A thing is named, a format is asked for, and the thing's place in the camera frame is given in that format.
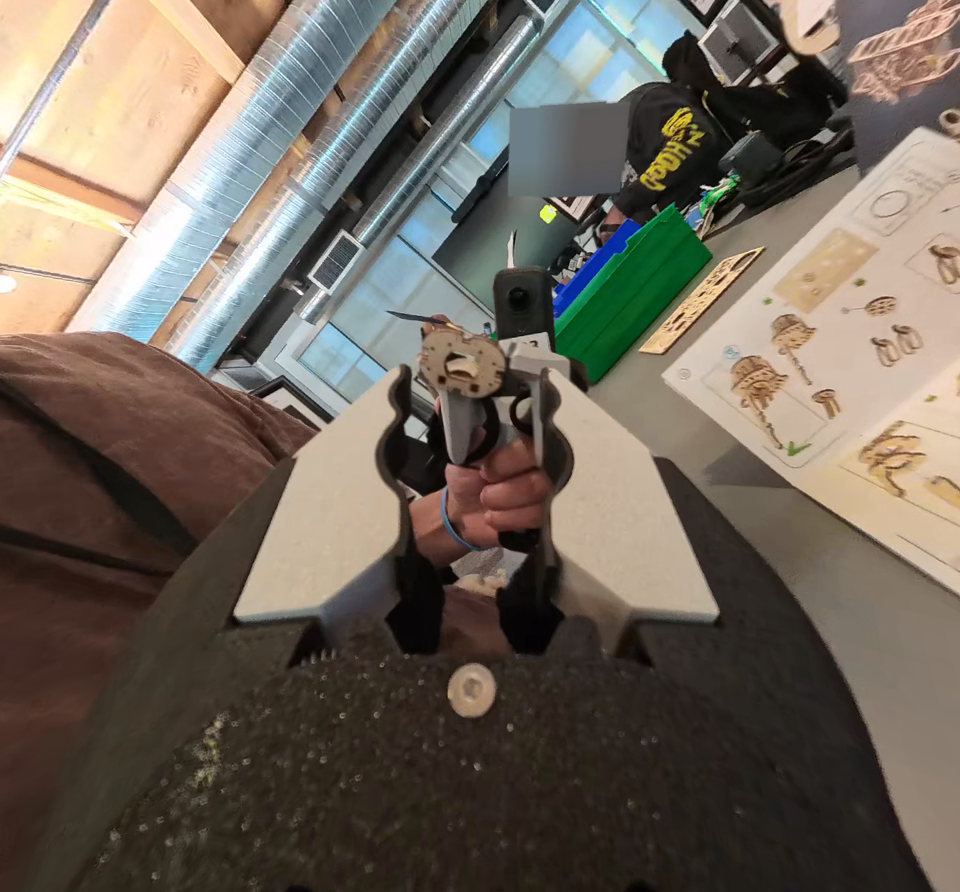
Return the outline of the person's left hand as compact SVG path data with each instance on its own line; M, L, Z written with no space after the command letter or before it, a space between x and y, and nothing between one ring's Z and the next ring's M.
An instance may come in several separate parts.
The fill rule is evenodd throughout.
M545 525L552 485L530 439L499 447L474 466L450 464L445 482L450 520L475 546L491 549L503 535Z

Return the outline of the green plastic bin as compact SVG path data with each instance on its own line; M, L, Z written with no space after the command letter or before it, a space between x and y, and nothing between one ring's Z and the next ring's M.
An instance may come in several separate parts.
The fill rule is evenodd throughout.
M711 261L671 205L611 255L555 322L556 352L600 382Z

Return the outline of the blue plastic bin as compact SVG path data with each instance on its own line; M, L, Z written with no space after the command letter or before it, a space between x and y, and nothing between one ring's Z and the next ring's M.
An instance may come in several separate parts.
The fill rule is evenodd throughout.
M630 238L639 232L642 226L628 219L616 229L607 241L591 256L591 258L576 272L569 282L559 286L554 295L553 311L555 321L559 321L562 314L573 304L577 297L585 291L591 281L607 265L612 257L623 253Z

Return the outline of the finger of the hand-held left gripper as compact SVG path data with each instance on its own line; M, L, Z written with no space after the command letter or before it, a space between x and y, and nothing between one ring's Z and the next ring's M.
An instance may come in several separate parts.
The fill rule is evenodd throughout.
M446 455L452 465L474 466L505 439L505 427L494 398L469 398L442 390L438 409Z
M571 380L571 363L553 352L549 341L509 341L509 372L517 380L537 380L545 371L555 371Z

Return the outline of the large silver ventilation duct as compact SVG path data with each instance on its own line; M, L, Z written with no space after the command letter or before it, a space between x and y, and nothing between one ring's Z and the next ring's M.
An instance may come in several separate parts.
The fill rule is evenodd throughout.
M357 89L258 217L169 346L209 369L276 283L291 244L335 201L488 0L292 0L67 325L148 342L378 26Z

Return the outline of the blue wristband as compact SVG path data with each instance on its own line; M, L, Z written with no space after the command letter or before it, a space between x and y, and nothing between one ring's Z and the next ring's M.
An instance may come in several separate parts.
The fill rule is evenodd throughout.
M458 547L460 547L463 550L468 550L470 552L485 551L484 548L475 546L474 544L466 541L457 532L456 528L454 527L453 523L450 520L449 492L450 492L449 488L445 487L441 492L441 498L440 498L440 518L446 534L457 544Z

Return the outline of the round wooden model part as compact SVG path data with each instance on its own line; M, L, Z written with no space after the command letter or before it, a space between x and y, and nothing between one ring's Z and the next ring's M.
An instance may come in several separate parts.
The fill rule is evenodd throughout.
M501 389L507 358L486 335L444 325L422 337L417 358L420 377L437 394L486 399Z

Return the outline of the laser-cut wooden part sheet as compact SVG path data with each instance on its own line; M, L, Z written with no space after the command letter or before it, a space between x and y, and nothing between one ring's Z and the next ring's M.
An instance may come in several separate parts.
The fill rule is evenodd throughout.
M721 260L638 348L638 352L650 356L668 353L765 250L766 246L760 246Z

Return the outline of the open instruction booklet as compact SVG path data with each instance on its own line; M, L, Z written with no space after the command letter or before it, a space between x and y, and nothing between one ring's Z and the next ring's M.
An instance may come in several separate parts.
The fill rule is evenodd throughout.
M917 128L662 375L955 595L958 203L958 140Z

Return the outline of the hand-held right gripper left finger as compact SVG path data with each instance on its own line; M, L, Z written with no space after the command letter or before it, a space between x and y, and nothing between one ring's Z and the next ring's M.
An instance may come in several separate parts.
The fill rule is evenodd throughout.
M345 630L400 601L397 562L412 549L397 480L412 373L389 371L294 457L234 606L244 625L317 620Z

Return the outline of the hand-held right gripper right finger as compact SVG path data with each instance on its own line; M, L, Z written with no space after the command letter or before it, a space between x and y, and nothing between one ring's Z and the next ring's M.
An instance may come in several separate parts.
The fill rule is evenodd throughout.
M712 625L719 608L654 456L557 369L536 382L548 520L525 573L534 604L598 630Z

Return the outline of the white framed picture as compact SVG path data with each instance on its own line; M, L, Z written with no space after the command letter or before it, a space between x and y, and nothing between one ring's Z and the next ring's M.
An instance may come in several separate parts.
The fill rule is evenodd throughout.
M727 0L698 41L719 81L749 85L781 44L742 0Z

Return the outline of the dark flat screen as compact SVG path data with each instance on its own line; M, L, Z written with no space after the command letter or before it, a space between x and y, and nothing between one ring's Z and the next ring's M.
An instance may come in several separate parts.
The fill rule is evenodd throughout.
M516 267L552 266L582 232L562 212L547 222L543 199L487 196L456 225L434 255L434 262L487 311L494 310L494 280L508 265L508 241L515 234Z

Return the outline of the black model kit box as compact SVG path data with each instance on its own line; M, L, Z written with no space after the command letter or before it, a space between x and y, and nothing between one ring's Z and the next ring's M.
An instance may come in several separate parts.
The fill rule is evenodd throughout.
M959 107L959 0L836 0L858 166Z

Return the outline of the slim silver ventilation duct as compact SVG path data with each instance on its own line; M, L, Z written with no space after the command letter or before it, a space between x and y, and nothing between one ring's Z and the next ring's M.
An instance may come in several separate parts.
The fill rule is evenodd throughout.
M207 373L231 346L271 288L293 262L313 219L328 214L334 202L383 142L392 123L414 102L426 81L429 64L440 61L481 11L487 0L419 0L411 19L374 63L361 83L321 131L295 167L249 236L227 261L197 305L181 320L166 351ZM560 0L566 11L573 0ZM353 291L376 259L404 214L457 143L480 123L506 90L520 65L529 59L546 27L523 2L503 37L486 55L477 76L464 85L433 122L411 156L392 176L350 232L366 252L331 293L316 287L296 308L304 322L323 325Z

